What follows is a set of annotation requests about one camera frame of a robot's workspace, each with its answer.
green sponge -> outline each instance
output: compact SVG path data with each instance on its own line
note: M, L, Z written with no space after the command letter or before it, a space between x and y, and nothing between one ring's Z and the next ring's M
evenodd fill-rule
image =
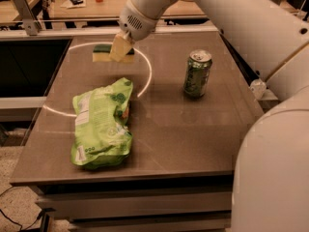
M93 50L93 62L111 62L113 61L109 57L110 50L112 48L111 44L101 43L97 44ZM123 63L132 63L134 61L134 48L122 59Z

green can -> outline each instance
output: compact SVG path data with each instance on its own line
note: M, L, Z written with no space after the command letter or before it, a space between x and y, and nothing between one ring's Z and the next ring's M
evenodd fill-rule
M211 65L211 54L206 50L198 49L190 53L183 85L186 94L192 98L200 98L205 95Z

wire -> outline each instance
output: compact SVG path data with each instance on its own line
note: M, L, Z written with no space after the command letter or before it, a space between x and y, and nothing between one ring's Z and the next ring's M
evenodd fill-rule
M5 191L3 191L1 194L0 194L0 197L2 197L5 193L7 193L9 190L13 189L14 187L10 187L10 188L7 188ZM36 220L31 224L29 225L28 227L22 229L22 225L16 221L13 221L12 219L10 219L7 215L5 215L5 213L0 209L0 213L2 214L2 216L4 218L6 218L7 220L9 220L11 223L15 224L15 225L18 225L20 228L19 228L19 231L26 231L27 229L31 228L33 225L35 225L35 223L41 219L41 217L43 216L44 214L44 210L40 211L40 213L38 214Z

floor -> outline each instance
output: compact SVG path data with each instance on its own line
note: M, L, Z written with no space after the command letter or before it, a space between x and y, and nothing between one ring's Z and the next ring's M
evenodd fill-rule
M11 188L10 178L13 174L19 156L22 153L22 143L26 130L4 130L0 128L0 209L14 224L0 214L0 231L15 232L29 228L29 231L39 231L41 219L37 216L41 209L35 204L37 195L29 188ZM69 223L65 220L52 220L48 225L48 232L66 232Z

green bag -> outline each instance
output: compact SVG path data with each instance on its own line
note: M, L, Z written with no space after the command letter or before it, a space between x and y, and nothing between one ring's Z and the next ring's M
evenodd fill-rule
M126 127L133 83L121 78L73 98L75 142L70 160L86 169L118 165L130 152L132 135Z

